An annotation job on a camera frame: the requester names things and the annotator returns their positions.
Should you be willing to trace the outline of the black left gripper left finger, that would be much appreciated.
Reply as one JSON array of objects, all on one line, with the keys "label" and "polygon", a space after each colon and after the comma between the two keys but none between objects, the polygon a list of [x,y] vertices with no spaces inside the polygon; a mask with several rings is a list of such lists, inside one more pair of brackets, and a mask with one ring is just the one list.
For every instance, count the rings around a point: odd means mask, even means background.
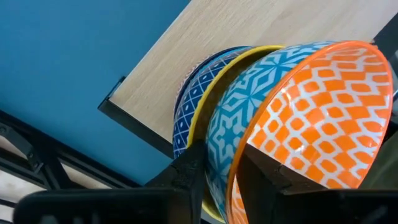
[{"label": "black left gripper left finger", "polygon": [[14,224],[200,224],[205,157],[197,141],[143,187],[30,194]]}]

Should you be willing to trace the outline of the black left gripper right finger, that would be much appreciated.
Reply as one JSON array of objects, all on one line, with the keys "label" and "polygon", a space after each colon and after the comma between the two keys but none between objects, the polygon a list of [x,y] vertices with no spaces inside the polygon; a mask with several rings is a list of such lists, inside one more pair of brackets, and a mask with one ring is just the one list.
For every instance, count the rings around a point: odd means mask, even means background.
[{"label": "black left gripper right finger", "polygon": [[331,190],[247,144],[238,186],[249,224],[398,224],[398,190]]}]

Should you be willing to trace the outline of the yellow patterned bowl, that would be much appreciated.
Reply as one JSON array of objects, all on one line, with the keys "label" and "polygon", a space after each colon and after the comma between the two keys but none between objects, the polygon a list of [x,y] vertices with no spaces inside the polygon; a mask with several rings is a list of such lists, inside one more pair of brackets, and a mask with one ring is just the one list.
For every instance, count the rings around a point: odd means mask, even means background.
[{"label": "yellow patterned bowl", "polygon": [[187,87],[174,112],[172,144],[181,156],[196,140],[207,144],[203,209],[226,222],[229,170],[244,132],[274,86],[268,66],[254,68],[279,45],[244,46],[226,52],[204,65]]}]

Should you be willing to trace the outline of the orange diamond patterned bowl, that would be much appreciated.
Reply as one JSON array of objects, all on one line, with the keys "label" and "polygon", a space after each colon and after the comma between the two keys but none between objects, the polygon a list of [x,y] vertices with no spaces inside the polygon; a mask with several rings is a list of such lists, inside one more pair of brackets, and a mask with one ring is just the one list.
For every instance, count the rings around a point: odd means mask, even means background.
[{"label": "orange diamond patterned bowl", "polygon": [[206,134],[208,181],[227,224],[248,224],[236,174],[246,144],[328,188],[355,189],[368,173],[392,112],[383,53],[362,41],[275,50],[241,72]]}]

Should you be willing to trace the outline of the dark blue patterned bowl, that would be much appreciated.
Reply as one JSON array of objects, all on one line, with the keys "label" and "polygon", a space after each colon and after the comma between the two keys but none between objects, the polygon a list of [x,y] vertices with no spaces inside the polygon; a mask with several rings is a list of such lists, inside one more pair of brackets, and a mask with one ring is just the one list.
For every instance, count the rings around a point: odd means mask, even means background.
[{"label": "dark blue patterned bowl", "polygon": [[205,58],[201,59],[195,66],[193,66],[190,69],[190,71],[185,75],[185,77],[183,78],[183,81],[181,82],[181,84],[178,87],[178,91],[177,91],[177,94],[175,97],[174,112],[176,112],[177,106],[182,97],[182,91],[184,91],[184,89],[187,87],[189,81],[193,78],[193,76],[196,74],[197,71],[199,71],[204,65],[208,64],[209,61],[213,60],[214,58],[217,58],[218,56],[220,56],[226,52],[229,52],[231,50],[241,49],[241,48],[244,48],[244,46],[231,47],[231,48],[224,49],[217,53],[209,54]]}]

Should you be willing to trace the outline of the light wooden table board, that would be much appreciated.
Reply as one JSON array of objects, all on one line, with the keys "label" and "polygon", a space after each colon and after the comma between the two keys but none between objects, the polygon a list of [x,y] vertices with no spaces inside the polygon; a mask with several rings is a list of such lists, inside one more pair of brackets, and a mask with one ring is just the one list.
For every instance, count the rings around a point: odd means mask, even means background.
[{"label": "light wooden table board", "polygon": [[398,14],[398,0],[191,0],[99,109],[168,157],[174,100],[186,73],[239,45],[364,40]]}]

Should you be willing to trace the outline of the black metal table frame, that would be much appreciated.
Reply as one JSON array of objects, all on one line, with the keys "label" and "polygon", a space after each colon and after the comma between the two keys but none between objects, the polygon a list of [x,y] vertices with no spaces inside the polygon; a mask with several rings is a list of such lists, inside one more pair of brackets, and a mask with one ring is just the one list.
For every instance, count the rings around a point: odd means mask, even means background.
[{"label": "black metal table frame", "polygon": [[91,181],[111,189],[140,186],[3,110],[0,137],[22,154],[0,146],[0,169],[46,190],[90,189]]}]

